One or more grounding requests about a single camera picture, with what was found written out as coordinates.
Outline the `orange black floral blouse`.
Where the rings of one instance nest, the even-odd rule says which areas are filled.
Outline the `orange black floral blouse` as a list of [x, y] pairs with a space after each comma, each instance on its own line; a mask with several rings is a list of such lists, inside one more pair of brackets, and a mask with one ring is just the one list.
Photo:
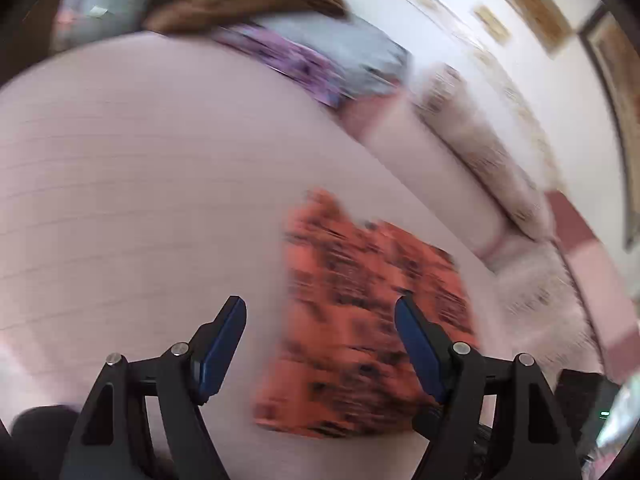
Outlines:
[[435, 399], [398, 336], [395, 304], [413, 295], [451, 340], [475, 346], [454, 259], [391, 223], [358, 226], [325, 190], [292, 211], [284, 250], [285, 331], [257, 390], [256, 424], [317, 438], [409, 430]]

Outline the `striped floral side pillow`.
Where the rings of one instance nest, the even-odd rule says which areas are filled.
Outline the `striped floral side pillow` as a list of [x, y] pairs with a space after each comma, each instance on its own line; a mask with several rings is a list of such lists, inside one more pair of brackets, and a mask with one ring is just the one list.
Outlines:
[[550, 384], [562, 370], [604, 372], [596, 335], [555, 244], [502, 257], [492, 270], [512, 352], [530, 354]]

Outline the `pink quilted corner cushion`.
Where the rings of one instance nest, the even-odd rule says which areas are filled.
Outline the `pink quilted corner cushion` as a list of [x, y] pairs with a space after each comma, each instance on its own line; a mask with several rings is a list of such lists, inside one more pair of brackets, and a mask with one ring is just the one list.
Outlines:
[[639, 369], [639, 325], [620, 272], [585, 219], [560, 191], [546, 194], [556, 242], [596, 333], [605, 375], [621, 384]]

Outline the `pink quilted bed cover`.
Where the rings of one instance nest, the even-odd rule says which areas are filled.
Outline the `pink quilted bed cover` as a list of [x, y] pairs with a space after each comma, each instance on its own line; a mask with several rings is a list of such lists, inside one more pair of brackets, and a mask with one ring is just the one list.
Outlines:
[[417, 434], [257, 427], [282, 333], [288, 211], [313, 188], [449, 252], [480, 348], [510, 358], [495, 277], [301, 88], [206, 39], [140, 32], [49, 58], [1, 91], [1, 417], [83, 404], [106, 357], [159, 356], [231, 295], [247, 324], [203, 410], [235, 479], [408, 479]]

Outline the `striped floral bolster pillow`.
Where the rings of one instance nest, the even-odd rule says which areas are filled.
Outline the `striped floral bolster pillow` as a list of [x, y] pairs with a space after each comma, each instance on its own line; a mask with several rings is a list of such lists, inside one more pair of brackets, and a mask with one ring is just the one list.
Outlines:
[[430, 68], [416, 101], [416, 112], [471, 169], [527, 237], [554, 237], [554, 220], [546, 196], [499, 139], [455, 68], [446, 63]]

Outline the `pink quilted back cushion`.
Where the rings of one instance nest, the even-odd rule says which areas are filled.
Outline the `pink quilted back cushion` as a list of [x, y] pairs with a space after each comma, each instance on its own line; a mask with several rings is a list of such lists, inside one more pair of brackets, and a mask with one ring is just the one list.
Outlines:
[[506, 213], [444, 141], [424, 125], [405, 91], [347, 99], [337, 120], [482, 260], [506, 241]]

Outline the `purple satin garment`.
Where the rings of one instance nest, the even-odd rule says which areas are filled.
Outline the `purple satin garment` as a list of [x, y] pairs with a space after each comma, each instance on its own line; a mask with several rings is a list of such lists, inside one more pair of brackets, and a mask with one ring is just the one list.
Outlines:
[[248, 55], [296, 82], [317, 102], [331, 108], [341, 104], [343, 72], [314, 49], [253, 24], [217, 27], [210, 36], [218, 44]]

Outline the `grey blue garment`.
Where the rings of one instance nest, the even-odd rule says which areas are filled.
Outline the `grey blue garment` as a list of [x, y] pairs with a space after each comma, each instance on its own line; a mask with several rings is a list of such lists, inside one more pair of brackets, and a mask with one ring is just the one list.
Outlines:
[[411, 54], [356, 16], [304, 12], [271, 14], [254, 22], [331, 60], [343, 75], [343, 93], [349, 98], [387, 96], [406, 82]]

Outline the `brown garment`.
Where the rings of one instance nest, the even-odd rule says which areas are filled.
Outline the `brown garment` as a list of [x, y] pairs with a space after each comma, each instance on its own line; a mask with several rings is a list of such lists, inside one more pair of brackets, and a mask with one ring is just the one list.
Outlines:
[[273, 13], [318, 12], [342, 18], [344, 0], [174, 0], [154, 10], [142, 28], [161, 35], [196, 34]]

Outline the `framed wall pictures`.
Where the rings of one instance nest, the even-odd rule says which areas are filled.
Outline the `framed wall pictures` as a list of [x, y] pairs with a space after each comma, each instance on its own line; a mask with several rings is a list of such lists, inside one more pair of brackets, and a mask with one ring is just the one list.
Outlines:
[[[546, 55], [555, 55], [573, 35], [572, 26], [554, 0], [506, 0], [532, 32]], [[507, 44], [511, 33], [487, 6], [476, 6], [472, 14], [484, 31], [500, 46]]]

